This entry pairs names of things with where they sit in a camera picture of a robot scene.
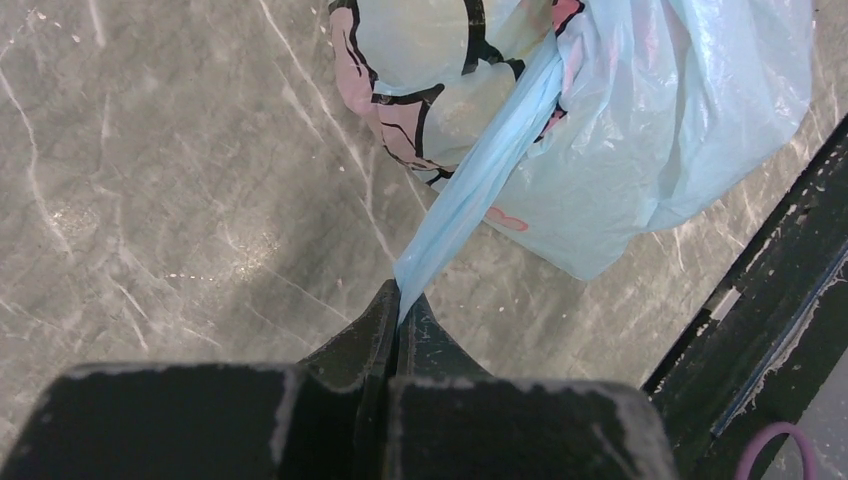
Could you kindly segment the light blue plastic bag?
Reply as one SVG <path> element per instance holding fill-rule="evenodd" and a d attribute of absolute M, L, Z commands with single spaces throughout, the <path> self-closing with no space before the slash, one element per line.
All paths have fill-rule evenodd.
<path fill-rule="evenodd" d="M 333 1 L 339 91 L 438 193 L 395 262 L 405 315 L 481 222 L 587 280 L 787 144 L 808 1 Z"/>

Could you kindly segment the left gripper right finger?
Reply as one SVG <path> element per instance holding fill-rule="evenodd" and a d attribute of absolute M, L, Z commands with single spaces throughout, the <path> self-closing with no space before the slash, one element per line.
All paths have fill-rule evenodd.
<path fill-rule="evenodd" d="M 673 479 L 662 420 L 637 388 L 488 374 L 418 300 L 389 383 L 391 479 Z"/>

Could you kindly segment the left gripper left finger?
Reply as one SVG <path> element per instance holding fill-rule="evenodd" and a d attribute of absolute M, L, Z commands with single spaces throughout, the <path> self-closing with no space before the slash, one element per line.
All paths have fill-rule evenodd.
<path fill-rule="evenodd" d="M 293 363 L 92 363 L 43 392 L 5 479 L 351 479 L 374 446 L 400 294 Z"/>

